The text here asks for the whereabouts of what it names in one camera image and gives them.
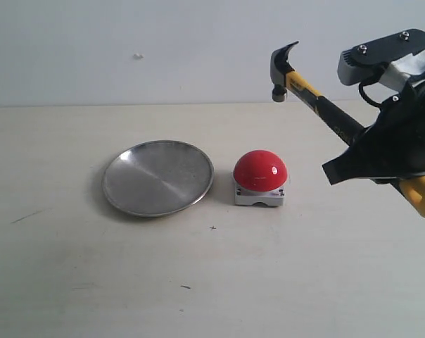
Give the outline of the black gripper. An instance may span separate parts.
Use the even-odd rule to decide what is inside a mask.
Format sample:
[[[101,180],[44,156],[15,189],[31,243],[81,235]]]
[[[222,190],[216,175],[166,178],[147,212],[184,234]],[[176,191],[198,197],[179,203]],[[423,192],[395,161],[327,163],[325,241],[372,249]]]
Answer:
[[[386,99],[374,124],[322,165],[331,185],[359,179],[387,184],[425,175],[425,80],[408,83],[397,98]]]

